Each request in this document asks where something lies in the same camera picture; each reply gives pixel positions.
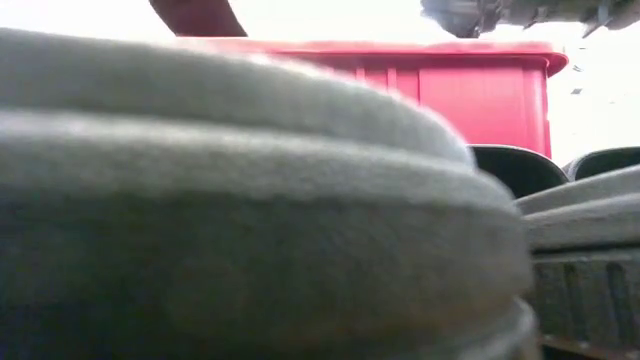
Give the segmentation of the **black rubber slide sandal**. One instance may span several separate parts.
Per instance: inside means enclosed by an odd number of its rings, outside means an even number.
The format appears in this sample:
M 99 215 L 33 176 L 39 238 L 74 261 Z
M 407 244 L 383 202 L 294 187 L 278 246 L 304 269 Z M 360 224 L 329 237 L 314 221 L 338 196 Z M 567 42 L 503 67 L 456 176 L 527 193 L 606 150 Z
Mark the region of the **black rubber slide sandal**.
M 0 360 L 543 360 L 510 191 L 296 63 L 0 29 Z
M 640 351 L 640 146 L 566 167 L 568 183 L 518 199 L 543 334 Z

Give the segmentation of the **red plastic ribbed bin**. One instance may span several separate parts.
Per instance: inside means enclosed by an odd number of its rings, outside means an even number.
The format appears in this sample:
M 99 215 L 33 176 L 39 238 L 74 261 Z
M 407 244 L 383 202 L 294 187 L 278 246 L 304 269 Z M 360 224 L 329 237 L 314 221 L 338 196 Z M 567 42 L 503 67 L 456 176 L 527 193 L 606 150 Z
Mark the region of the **red plastic ribbed bin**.
M 551 154 L 547 80 L 568 57 L 543 42 L 284 42 L 182 37 L 178 44 L 313 63 L 401 94 L 443 115 L 472 144 Z

